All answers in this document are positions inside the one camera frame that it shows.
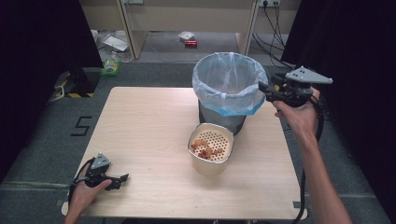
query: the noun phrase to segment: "basket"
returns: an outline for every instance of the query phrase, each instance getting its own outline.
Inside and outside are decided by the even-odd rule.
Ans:
[[[192,166],[202,175],[218,175],[233,151],[233,133],[211,123],[201,123],[192,132],[189,152]]]

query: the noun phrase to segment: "human hand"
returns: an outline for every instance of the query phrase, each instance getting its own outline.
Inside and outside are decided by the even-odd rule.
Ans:
[[[85,176],[88,171],[87,164],[81,172],[80,176]],[[69,210],[64,221],[65,224],[76,223],[82,212],[90,205],[94,204],[96,195],[111,184],[111,180],[105,180],[94,188],[90,188],[85,181],[79,181],[73,192],[72,200],[69,204]]]
[[[311,88],[311,90],[313,91],[313,96],[319,99],[320,92],[314,88]],[[307,134],[315,136],[318,114],[311,102],[308,101],[300,107],[291,107],[282,101],[274,101],[273,106],[280,110],[280,112],[275,113],[275,116],[286,119],[297,141],[304,138]]]

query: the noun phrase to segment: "light blue plastic bag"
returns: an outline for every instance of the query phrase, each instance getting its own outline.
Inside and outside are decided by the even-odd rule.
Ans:
[[[265,100],[259,81],[268,84],[262,65],[232,52],[204,57],[192,73],[192,86],[202,106],[222,116],[253,115]]]

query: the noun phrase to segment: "trash can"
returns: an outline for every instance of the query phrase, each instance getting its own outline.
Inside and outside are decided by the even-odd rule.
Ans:
[[[214,123],[237,135],[247,115],[264,103],[259,81],[268,84],[262,65],[233,52],[218,52],[201,59],[192,72],[201,123]]]

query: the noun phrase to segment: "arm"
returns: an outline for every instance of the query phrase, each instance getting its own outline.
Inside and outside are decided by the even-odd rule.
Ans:
[[[314,90],[314,96],[319,98],[317,90]],[[318,142],[315,137],[317,114],[313,105],[308,102],[301,107],[292,108],[279,101],[275,101],[273,105],[282,111],[276,113],[276,116],[287,120],[302,152],[315,222],[352,223],[329,178],[318,150]]]
[[[85,176],[87,173],[89,165],[85,166],[84,170],[81,172],[81,176]],[[78,182],[71,203],[69,204],[69,210],[67,211],[64,224],[75,224],[78,223],[78,218],[81,216],[82,212],[87,208],[96,195],[111,184],[111,180],[105,180],[100,183],[95,188],[90,188],[85,185],[84,181]]]

